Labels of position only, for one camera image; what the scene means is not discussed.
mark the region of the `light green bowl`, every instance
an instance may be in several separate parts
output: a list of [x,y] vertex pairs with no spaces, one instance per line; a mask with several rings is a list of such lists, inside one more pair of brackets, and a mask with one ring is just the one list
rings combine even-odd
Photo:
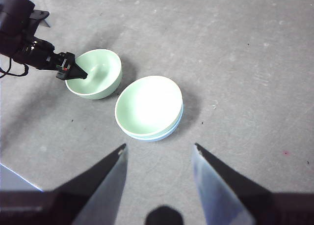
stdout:
[[157,136],[178,120],[182,103],[180,88],[174,81],[148,76],[133,82],[121,93],[115,118],[128,135]]
[[180,121],[180,118],[181,118],[181,116],[182,116],[181,113],[183,113],[183,102],[182,102],[182,107],[181,107],[181,110],[180,110],[180,113],[179,113],[178,117],[176,118],[176,120],[175,120],[169,127],[163,129],[163,130],[160,131],[160,132],[157,132],[157,133],[155,133],[155,134],[149,135],[149,136],[137,137],[137,136],[134,136],[134,135],[131,135],[131,134],[130,134],[129,136],[132,137],[132,138],[135,138],[135,139],[141,138],[141,139],[144,140],[144,141],[145,141],[146,139],[158,138],[159,136],[162,136],[162,135],[164,135],[165,133],[169,132],[169,130],[172,129],[172,128],[174,127],[174,125],[177,124],[178,121]]
[[76,58],[76,63],[88,74],[86,79],[66,80],[74,94],[91,100],[102,99],[117,89],[122,78],[121,60],[110,50],[97,49]]

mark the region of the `concrete floor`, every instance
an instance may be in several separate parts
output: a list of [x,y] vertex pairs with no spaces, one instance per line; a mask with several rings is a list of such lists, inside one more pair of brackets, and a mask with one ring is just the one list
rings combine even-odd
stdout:
[[[53,71],[1,80],[7,167],[48,190],[127,143],[118,225],[142,224],[160,204],[205,224],[195,142],[267,189],[314,192],[314,0],[33,1],[51,13],[52,28],[37,37],[56,52],[113,50],[124,76],[98,101],[75,96]],[[173,79],[185,107],[175,133],[153,143],[129,138],[114,119],[119,93],[148,75]]]

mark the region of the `red spot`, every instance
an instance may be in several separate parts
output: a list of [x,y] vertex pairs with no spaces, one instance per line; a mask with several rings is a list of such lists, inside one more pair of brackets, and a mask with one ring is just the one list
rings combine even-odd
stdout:
[[290,155],[290,152],[287,151],[287,150],[284,150],[284,151],[283,151],[283,154],[284,154],[284,155]]

